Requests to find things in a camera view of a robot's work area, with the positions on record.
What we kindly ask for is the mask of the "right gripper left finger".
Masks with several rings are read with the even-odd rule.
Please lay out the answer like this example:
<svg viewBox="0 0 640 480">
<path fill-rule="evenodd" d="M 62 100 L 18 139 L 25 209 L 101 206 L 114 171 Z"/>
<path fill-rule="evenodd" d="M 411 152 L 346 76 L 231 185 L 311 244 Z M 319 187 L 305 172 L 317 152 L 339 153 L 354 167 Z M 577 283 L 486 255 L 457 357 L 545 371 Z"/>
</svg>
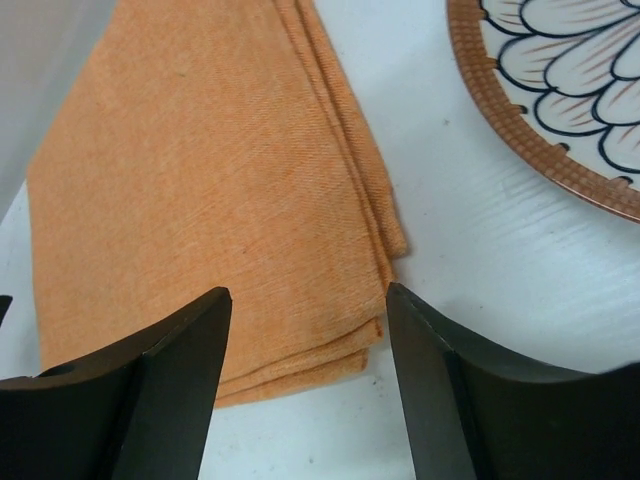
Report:
<svg viewBox="0 0 640 480">
<path fill-rule="evenodd" d="M 197 478 L 231 312 L 217 287 L 107 347 L 2 380 L 2 478 Z"/>
</svg>

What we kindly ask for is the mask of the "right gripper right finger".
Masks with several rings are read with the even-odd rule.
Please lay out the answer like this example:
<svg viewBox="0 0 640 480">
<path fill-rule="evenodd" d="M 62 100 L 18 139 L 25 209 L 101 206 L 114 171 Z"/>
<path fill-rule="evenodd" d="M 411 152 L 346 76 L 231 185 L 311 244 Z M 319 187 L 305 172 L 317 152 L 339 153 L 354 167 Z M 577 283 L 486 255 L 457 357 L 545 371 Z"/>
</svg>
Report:
<svg viewBox="0 0 640 480">
<path fill-rule="evenodd" d="M 639 367 L 547 364 L 454 322 L 405 286 L 386 294 L 420 479 L 635 479 Z"/>
</svg>

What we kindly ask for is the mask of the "orange cloth napkin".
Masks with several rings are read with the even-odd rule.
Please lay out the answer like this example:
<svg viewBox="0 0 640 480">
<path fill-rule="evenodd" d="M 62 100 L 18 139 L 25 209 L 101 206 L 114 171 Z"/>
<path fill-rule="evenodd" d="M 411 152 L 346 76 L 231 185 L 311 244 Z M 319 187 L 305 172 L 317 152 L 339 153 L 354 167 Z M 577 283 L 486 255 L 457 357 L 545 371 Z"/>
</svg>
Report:
<svg viewBox="0 0 640 480">
<path fill-rule="evenodd" d="M 216 403 L 362 372 L 407 243 L 310 1 L 120 1 L 27 175 L 41 364 L 226 287 Z"/>
</svg>

